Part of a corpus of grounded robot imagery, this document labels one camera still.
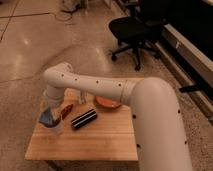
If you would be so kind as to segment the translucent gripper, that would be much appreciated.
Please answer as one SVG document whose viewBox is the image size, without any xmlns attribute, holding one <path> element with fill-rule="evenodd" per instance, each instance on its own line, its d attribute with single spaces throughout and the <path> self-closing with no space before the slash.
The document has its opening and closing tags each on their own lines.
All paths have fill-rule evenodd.
<svg viewBox="0 0 213 171">
<path fill-rule="evenodd" d="M 55 100 L 43 95 L 40 102 L 40 111 L 44 112 L 46 109 L 50 109 L 50 114 L 53 117 L 59 117 L 61 113 L 61 104 L 61 99 Z"/>
</svg>

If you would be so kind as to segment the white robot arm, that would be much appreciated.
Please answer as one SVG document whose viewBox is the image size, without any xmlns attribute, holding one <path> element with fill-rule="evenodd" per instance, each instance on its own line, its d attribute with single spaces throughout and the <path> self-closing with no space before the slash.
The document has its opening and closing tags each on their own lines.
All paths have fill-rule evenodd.
<svg viewBox="0 0 213 171">
<path fill-rule="evenodd" d="M 43 73 L 44 97 L 50 108 L 61 105 L 68 88 L 128 106 L 132 114 L 140 171 L 193 171 L 178 98 L 158 77 L 137 81 L 80 75 L 59 63 Z"/>
</svg>

